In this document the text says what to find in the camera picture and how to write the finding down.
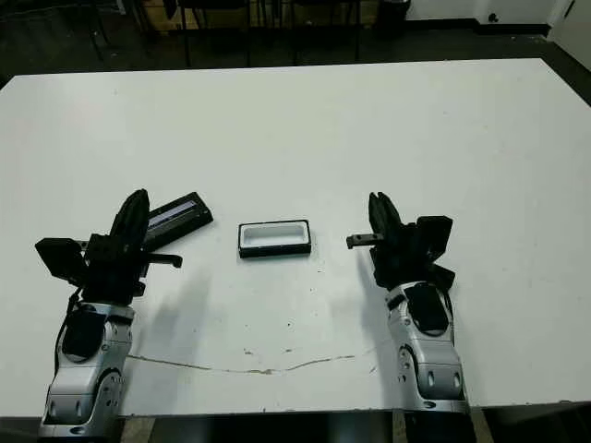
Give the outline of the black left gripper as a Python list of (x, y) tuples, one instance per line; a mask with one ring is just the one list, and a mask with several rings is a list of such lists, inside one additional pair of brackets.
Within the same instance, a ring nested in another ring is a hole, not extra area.
[(82, 277), (82, 299), (89, 303), (130, 305), (141, 297), (150, 264), (180, 269), (178, 255), (156, 254), (143, 249), (149, 223), (149, 195), (133, 192), (115, 215), (110, 235), (94, 233), (86, 246), (86, 270)]

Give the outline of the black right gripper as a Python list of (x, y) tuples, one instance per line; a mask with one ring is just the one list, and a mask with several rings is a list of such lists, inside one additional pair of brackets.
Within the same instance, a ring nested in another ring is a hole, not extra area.
[(440, 257), (440, 235), (430, 221), (403, 224), (397, 208), (384, 193), (371, 193), (369, 223), (373, 233), (346, 237), (348, 249), (369, 246), (378, 285), (426, 280)]

